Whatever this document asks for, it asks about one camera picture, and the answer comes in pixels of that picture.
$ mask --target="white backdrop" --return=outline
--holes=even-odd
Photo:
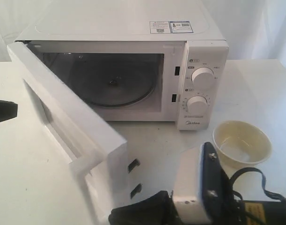
[[[10,60],[6,45],[51,1],[0,0],[0,61]],[[202,1],[228,41],[229,59],[279,59],[286,67],[286,0]]]

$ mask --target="open microwave door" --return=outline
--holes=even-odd
[[[47,127],[68,147],[66,156],[73,174],[78,179],[85,177],[97,214],[106,218],[111,209],[129,204],[126,140],[72,92],[27,44],[10,44],[8,51],[16,71],[40,98]]]

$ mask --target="microwave top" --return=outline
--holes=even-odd
[[[199,0],[55,0],[17,41],[225,40]]]

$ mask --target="warning label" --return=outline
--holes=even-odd
[[[151,34],[170,34],[171,29],[168,21],[150,21]]]
[[[172,33],[193,33],[190,21],[170,21]]]
[[[264,223],[266,223],[264,207],[261,203],[246,202],[245,211],[251,213],[255,217],[261,219]],[[247,225],[259,225],[259,224],[255,222],[253,219],[250,219],[249,217],[247,217]]]

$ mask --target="control panel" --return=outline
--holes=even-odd
[[[227,55],[226,41],[186,43],[178,87],[178,129],[207,128]]]

